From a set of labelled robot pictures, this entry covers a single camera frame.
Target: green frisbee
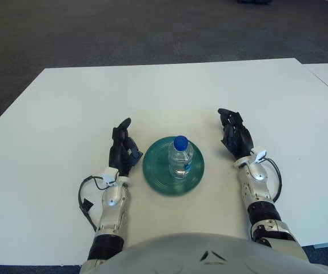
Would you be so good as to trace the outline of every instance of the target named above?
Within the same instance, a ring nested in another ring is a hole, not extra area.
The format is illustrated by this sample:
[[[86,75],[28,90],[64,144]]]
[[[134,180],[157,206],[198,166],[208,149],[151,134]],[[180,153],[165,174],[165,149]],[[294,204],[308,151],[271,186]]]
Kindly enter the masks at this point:
[[[205,170],[203,156],[189,141],[194,149],[191,170],[184,179],[176,179],[169,173],[168,146],[174,141],[173,136],[156,141],[146,151],[142,162],[143,174],[148,184],[156,191],[167,195],[181,195],[192,190],[202,179]]]

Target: water bottle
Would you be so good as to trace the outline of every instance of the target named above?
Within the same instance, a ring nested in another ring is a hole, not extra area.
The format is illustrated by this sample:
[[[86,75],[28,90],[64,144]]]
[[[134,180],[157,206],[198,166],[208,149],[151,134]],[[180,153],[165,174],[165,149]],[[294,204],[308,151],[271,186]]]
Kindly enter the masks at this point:
[[[175,137],[168,148],[169,172],[176,179],[184,179],[191,170],[193,147],[184,136]]]

